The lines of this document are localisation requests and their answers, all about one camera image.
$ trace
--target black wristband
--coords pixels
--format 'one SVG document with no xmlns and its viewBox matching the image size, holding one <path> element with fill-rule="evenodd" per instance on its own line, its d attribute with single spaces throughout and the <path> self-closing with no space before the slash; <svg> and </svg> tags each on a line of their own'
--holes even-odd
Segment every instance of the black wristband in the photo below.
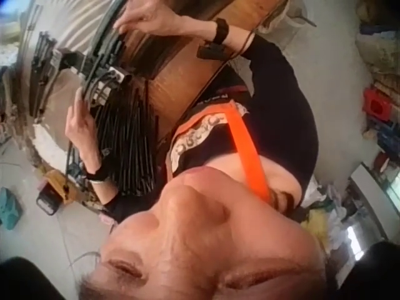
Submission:
<svg viewBox="0 0 400 300">
<path fill-rule="evenodd" d="M 107 180 L 110 173 L 110 156 L 106 156 L 102 159 L 101 167 L 96 171 L 95 174 L 90 174 L 86 171 L 86 179 L 89 181 L 102 183 Z"/>
<path fill-rule="evenodd" d="M 225 19 L 216 19 L 217 23 L 217 34 L 215 35 L 214 44 L 222 45 L 229 34 L 229 25 Z"/>
</svg>

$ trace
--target orange strap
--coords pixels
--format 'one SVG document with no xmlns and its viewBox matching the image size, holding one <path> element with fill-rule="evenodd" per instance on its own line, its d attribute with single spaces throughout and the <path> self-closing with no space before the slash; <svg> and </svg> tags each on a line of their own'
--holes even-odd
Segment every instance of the orange strap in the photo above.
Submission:
<svg viewBox="0 0 400 300">
<path fill-rule="evenodd" d="M 248 187 L 253 190 L 261 199 L 266 202 L 270 202 L 269 186 L 265 177 L 263 167 L 257 152 L 257 149 L 251 139 L 249 131 L 243 122 L 242 116 L 236 108 L 235 102 L 231 101 L 224 104 L 214 104 L 206 107 L 201 112 L 195 114 L 179 126 L 172 141 L 171 145 L 174 144 L 176 138 L 191 129 L 196 123 L 198 123 L 204 116 L 209 114 L 223 113 L 226 116 L 231 134 L 236 146 L 237 153 L 239 154 L 242 162 L 243 170 L 246 175 L 246 181 Z M 173 178 L 173 172 L 171 167 L 171 150 L 168 152 L 166 159 L 167 176 L 168 181 Z"/>
</svg>

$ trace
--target teal object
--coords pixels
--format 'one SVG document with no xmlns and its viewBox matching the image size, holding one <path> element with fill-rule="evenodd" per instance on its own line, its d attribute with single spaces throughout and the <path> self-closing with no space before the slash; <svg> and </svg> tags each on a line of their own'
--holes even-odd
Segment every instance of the teal object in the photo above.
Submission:
<svg viewBox="0 0 400 300">
<path fill-rule="evenodd" d="M 22 209 L 9 189 L 0 189 L 0 221 L 7 230 L 13 230 L 21 218 Z"/>
</svg>

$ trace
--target floor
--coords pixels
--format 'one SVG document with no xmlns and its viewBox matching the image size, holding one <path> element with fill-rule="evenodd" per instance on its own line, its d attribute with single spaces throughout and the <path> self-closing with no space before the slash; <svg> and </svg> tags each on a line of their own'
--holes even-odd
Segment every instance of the floor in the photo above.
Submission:
<svg viewBox="0 0 400 300">
<path fill-rule="evenodd" d="M 357 1 L 305 2 L 309 18 L 318 27 L 301 28 L 289 41 L 285 37 L 281 46 L 316 118 L 320 139 L 316 177 L 344 189 L 357 165 L 369 164 L 378 151 L 361 136 L 362 91 L 371 78 L 354 43 Z M 250 72 L 240 69 L 245 80 L 251 80 Z M 30 259 L 68 300 L 76 299 L 76 283 L 93 268 L 96 257 L 91 254 L 106 239 L 109 226 L 78 204 L 65 207 L 57 216 L 46 216 L 35 204 L 39 181 L 24 154 L 10 143 L 0 160 L 19 165 L 0 165 L 0 185 L 13 190 L 24 209 L 14 231 L 0 227 L 0 260 Z"/>
</svg>

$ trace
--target bundle of black rods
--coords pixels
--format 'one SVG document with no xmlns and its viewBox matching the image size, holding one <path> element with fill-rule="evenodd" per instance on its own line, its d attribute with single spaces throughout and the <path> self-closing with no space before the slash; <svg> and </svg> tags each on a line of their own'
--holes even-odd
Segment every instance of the bundle of black rods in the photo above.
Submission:
<svg viewBox="0 0 400 300">
<path fill-rule="evenodd" d="M 111 179 L 124 195 L 143 196 L 156 180 L 158 118 L 148 101 L 148 89 L 123 89 L 104 106 L 92 110 L 100 151 L 111 155 Z"/>
</svg>

